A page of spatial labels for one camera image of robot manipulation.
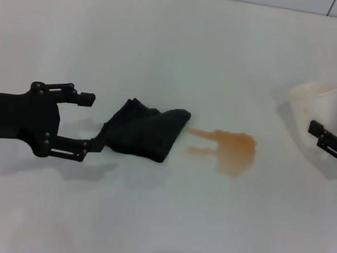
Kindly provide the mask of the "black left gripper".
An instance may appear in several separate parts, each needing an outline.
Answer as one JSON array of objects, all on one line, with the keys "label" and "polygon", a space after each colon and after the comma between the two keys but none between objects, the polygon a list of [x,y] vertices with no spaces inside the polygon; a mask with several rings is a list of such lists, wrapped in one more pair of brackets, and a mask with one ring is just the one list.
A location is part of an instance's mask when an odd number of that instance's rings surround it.
[{"label": "black left gripper", "polygon": [[58,135],[59,103],[90,107],[94,93],[78,93],[73,83],[33,82],[23,94],[0,93],[0,138],[26,142],[37,157],[56,157],[83,162],[88,153],[99,153],[105,139],[99,133],[91,139]]}]

